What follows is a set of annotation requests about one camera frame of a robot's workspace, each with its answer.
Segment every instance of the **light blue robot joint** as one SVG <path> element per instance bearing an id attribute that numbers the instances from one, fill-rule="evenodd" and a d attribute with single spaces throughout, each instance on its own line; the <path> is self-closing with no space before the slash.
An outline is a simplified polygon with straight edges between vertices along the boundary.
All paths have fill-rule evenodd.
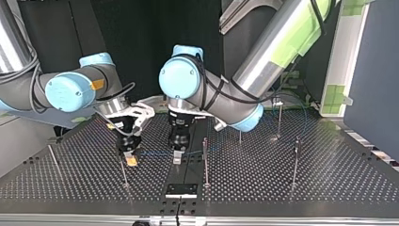
<path id="1" fill-rule="evenodd" d="M 96 96 L 91 80 L 81 73 L 60 73 L 46 84 L 45 93 L 49 103 L 64 112 L 82 109 Z"/>
<path id="2" fill-rule="evenodd" d="M 79 59 L 79 63 L 81 68 L 87 65 L 96 65 L 96 64 L 109 64 L 115 66 L 114 61 L 112 61 L 112 58 L 108 53 L 100 53 L 100 54 L 82 57 Z"/>
<path id="3" fill-rule="evenodd" d="M 263 106 L 258 105 L 256 109 L 248 117 L 230 126 L 242 132 L 249 132 L 253 128 L 255 128 L 255 126 L 259 123 L 259 120 L 261 119 L 262 115 L 263 115 Z"/>
<path id="4" fill-rule="evenodd" d="M 199 69 L 190 59 L 179 56 L 181 54 L 203 58 L 199 47 L 176 45 L 173 48 L 173 58 L 165 63 L 159 73 L 159 85 L 168 97 L 175 99 L 187 99 L 200 87 Z"/>

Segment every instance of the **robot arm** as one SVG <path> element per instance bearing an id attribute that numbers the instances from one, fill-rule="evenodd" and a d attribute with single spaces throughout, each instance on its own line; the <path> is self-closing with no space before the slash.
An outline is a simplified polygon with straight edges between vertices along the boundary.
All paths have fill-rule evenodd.
<path id="1" fill-rule="evenodd" d="M 318 0 L 327 17 L 330 0 Z M 229 83 L 203 69 L 200 48 L 177 45 L 159 75 L 162 91 L 248 132 L 263 114 L 261 98 L 298 55 L 321 34 L 311 1 L 285 1 Z"/>
<path id="2" fill-rule="evenodd" d="M 34 48 L 28 49 L 7 1 L 0 1 L 0 110 L 53 107 L 68 113 L 96 105 L 117 134 L 120 155 L 133 155 L 153 109 L 125 100 L 124 94 L 134 84 L 122 88 L 108 53 L 86 56 L 79 62 L 80 68 L 71 72 L 39 74 Z"/>

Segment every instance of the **perforated table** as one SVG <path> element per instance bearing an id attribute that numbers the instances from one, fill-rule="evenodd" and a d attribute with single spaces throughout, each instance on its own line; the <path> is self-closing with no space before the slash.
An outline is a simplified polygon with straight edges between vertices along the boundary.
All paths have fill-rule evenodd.
<path id="1" fill-rule="evenodd" d="M 126 188 L 114 151 L 115 136 L 103 120 L 94 118 L 54 147 L 59 169 L 46 149 L 0 179 L 0 222 L 5 217 L 11 220 L 9 214 L 181 222 L 198 217 L 243 222 L 399 218 L 399 174 L 333 122 L 312 110 L 306 117 L 301 110 L 287 110 L 280 139 L 276 125 L 271 113 L 265 113 L 240 144 L 237 131 L 217 132 L 213 121 L 198 121 L 183 163 L 175 166 L 168 148 L 168 116 L 156 115 L 143 134 L 138 167 L 126 168 L 130 184 Z M 303 152 L 293 184 L 296 136 L 301 137 Z M 210 187 L 203 186 L 204 137 L 209 140 Z M 170 184 L 197 184 L 198 196 L 166 199 Z"/>

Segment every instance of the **green tape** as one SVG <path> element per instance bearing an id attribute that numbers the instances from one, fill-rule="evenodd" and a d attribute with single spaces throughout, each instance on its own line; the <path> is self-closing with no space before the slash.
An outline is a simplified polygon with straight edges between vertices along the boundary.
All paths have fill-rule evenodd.
<path id="1" fill-rule="evenodd" d="M 89 119 L 91 119 L 91 117 L 78 117 L 78 118 L 75 118 L 75 119 L 71 120 L 71 122 L 80 123 L 80 122 L 83 122 L 83 121 L 88 121 Z"/>
<path id="2" fill-rule="evenodd" d="M 343 1 L 342 16 L 360 16 L 366 5 L 366 0 L 346 0 Z"/>
<path id="3" fill-rule="evenodd" d="M 8 117 L 8 116 L 11 116 L 11 114 L 9 114 L 7 112 L 0 114 L 0 118 L 4 118 L 4 117 Z"/>
<path id="4" fill-rule="evenodd" d="M 328 15 L 330 0 L 317 0 L 317 6 L 325 19 Z M 290 32 L 279 42 L 279 46 L 272 55 L 272 62 L 281 68 L 286 68 L 298 54 L 304 56 L 320 34 L 320 26 L 309 1 L 308 6 L 300 12 L 293 23 Z"/>
<path id="5" fill-rule="evenodd" d="M 323 114 L 339 114 L 343 104 L 345 86 L 328 85 L 323 104 Z"/>

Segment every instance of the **metal pin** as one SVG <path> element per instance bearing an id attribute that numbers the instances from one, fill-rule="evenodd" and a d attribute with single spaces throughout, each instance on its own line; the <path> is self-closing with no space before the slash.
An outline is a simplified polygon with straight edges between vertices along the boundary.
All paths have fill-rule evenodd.
<path id="1" fill-rule="evenodd" d="M 50 154 L 51 154 L 51 156 L 53 157 L 54 163 L 56 163 L 56 165 L 58 166 L 58 160 L 56 160 L 56 155 L 54 154 L 53 147 L 51 146 L 51 144 L 47 145 L 47 147 L 48 147 L 49 150 L 50 150 Z"/>
<path id="2" fill-rule="evenodd" d="M 121 169 L 122 169 L 123 178 L 124 178 L 124 180 L 125 180 L 124 186 L 125 186 L 125 187 L 128 187 L 128 186 L 129 186 L 129 183 L 127 183 L 126 172 L 125 172 L 125 168 L 124 168 L 124 166 L 123 166 L 123 161 L 122 161 L 122 159 L 120 160 L 120 166 L 121 166 Z"/>
<path id="3" fill-rule="evenodd" d="M 49 148 L 53 161 L 56 164 L 56 169 L 58 170 L 58 173 L 62 178 L 61 169 L 59 168 L 58 160 L 56 159 L 56 154 L 54 153 L 53 147 L 51 146 L 51 144 L 48 144 L 47 147 Z"/>
<path id="4" fill-rule="evenodd" d="M 205 137 L 202 141 L 203 158 L 205 162 L 205 187 L 209 187 L 208 178 L 208 139 Z"/>
<path id="5" fill-rule="evenodd" d="M 282 102 L 279 102 L 279 103 L 280 103 L 280 105 L 279 105 L 279 127 L 277 129 L 277 136 L 281 137 L 280 128 L 281 128 L 281 117 L 282 117 Z"/>
<path id="6" fill-rule="evenodd" d="M 299 137 L 296 137 L 294 151 L 295 151 L 295 166 L 294 166 L 294 176 L 293 176 L 293 190 L 294 190 L 294 188 L 296 186 L 295 180 L 296 180 L 298 159 L 299 159 L 299 155 L 300 155 L 300 153 L 302 151 L 302 143 L 301 143 L 301 140 L 300 140 Z"/>

